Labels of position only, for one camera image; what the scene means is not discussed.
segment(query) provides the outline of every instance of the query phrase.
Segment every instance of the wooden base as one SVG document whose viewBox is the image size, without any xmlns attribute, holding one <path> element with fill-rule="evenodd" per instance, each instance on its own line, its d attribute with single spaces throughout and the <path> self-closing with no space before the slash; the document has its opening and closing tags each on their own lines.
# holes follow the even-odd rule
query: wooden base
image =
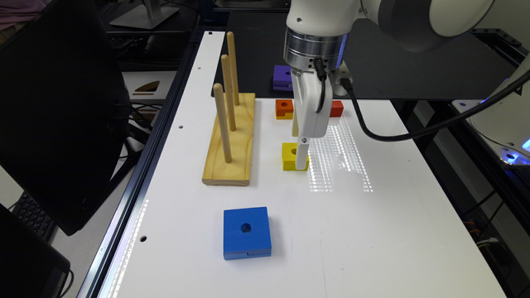
<svg viewBox="0 0 530 298">
<path fill-rule="evenodd" d="M 206 185 L 247 186 L 250 182 L 250 161 L 254 130 L 256 94 L 239 94 L 239 106 L 234 107 L 236 130 L 229 130 L 232 162 L 224 162 L 219 119 L 215 117 L 214 131 L 206 157 L 202 182 Z"/>
</svg>

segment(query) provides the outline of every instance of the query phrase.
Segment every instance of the white table surface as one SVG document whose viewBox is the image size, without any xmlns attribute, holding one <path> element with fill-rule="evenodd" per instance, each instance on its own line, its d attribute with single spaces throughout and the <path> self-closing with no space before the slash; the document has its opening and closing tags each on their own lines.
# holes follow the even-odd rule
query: white table surface
<svg viewBox="0 0 530 298">
<path fill-rule="evenodd" d="M 223 39 L 203 38 L 104 295 L 505 297 L 414 143 L 369 139 L 348 101 L 313 140 L 308 172 L 295 172 L 282 171 L 282 143 L 296 141 L 290 121 L 258 99 L 250 186 L 203 185 Z M 406 131 L 389 101 L 361 108 L 374 132 Z M 268 208 L 272 256 L 225 261 L 223 211 L 258 206 Z"/>
</svg>

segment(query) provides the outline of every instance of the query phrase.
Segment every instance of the wooden dowel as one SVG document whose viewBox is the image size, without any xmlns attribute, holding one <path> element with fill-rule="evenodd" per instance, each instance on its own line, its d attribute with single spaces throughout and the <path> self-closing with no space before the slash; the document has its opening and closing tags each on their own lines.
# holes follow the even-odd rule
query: wooden dowel
<svg viewBox="0 0 530 298">
<path fill-rule="evenodd" d="M 232 152 L 230 151 L 229 128 L 226 125 L 226 112 L 224 111 L 223 86 L 219 83 L 214 85 L 215 106 L 217 107 L 217 118 L 219 120 L 219 130 L 221 131 L 221 142 L 223 143 L 224 161 L 232 162 Z"/>
<path fill-rule="evenodd" d="M 230 61 L 227 55 L 221 56 L 223 66 L 224 93 L 226 94 L 226 108 L 229 112 L 229 128 L 235 131 L 234 97 L 232 90 L 232 77 L 230 76 Z"/>
<path fill-rule="evenodd" d="M 239 106 L 239 83 L 238 83 L 238 67 L 235 62 L 235 41 L 233 32 L 226 34 L 226 39 L 229 44 L 229 58 L 230 58 L 230 74 L 232 74 L 232 86 L 234 92 L 234 104 Z"/>
</svg>

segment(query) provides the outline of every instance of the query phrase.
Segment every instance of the orange block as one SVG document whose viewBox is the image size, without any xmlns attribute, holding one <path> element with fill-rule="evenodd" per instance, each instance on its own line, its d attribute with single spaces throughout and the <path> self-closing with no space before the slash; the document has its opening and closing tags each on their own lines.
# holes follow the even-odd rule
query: orange block
<svg viewBox="0 0 530 298">
<path fill-rule="evenodd" d="M 291 99 L 276 99 L 276 117 L 285 117 L 286 113 L 293 113 L 294 107 L 292 106 Z"/>
<path fill-rule="evenodd" d="M 334 100 L 331 104 L 331 114 L 330 117 L 340 117 L 342 116 L 342 111 L 344 111 L 345 106 L 340 100 Z"/>
</svg>

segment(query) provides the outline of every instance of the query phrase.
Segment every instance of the square block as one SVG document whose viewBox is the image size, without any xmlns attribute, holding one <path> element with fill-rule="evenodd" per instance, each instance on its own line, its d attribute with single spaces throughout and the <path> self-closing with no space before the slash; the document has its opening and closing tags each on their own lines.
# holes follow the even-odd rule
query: square block
<svg viewBox="0 0 530 298">
<path fill-rule="evenodd" d="M 223 232 L 225 260 L 271 256 L 267 207 L 225 210 Z"/>
<path fill-rule="evenodd" d="M 291 66 L 274 65 L 272 89 L 280 91 L 292 91 Z"/>
<path fill-rule="evenodd" d="M 330 117 L 340 117 L 342 116 L 342 111 L 344 111 L 345 106 L 340 100 L 334 100 L 331 104 L 331 114 Z"/>
<path fill-rule="evenodd" d="M 292 119 L 295 108 L 291 99 L 276 99 L 276 119 Z"/>
<path fill-rule="evenodd" d="M 282 143 L 282 164 L 284 171 L 307 171 L 309 155 L 307 156 L 306 169 L 296 169 L 296 143 Z"/>
</svg>

